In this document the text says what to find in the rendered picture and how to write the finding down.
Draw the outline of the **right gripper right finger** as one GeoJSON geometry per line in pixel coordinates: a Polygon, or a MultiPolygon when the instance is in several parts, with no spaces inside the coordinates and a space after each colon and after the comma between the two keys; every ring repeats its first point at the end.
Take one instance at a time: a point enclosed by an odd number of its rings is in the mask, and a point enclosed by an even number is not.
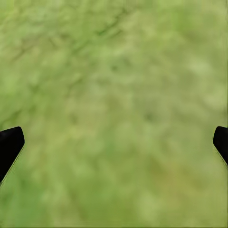
{"type": "Polygon", "coordinates": [[[214,134],[213,143],[228,164],[228,128],[218,126],[214,134]]]}

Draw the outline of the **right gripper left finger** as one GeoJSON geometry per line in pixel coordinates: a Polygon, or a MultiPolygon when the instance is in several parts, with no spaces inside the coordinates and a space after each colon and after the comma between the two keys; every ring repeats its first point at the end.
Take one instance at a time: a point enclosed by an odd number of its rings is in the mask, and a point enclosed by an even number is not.
{"type": "Polygon", "coordinates": [[[0,184],[25,144],[20,126],[0,132],[0,184]]]}

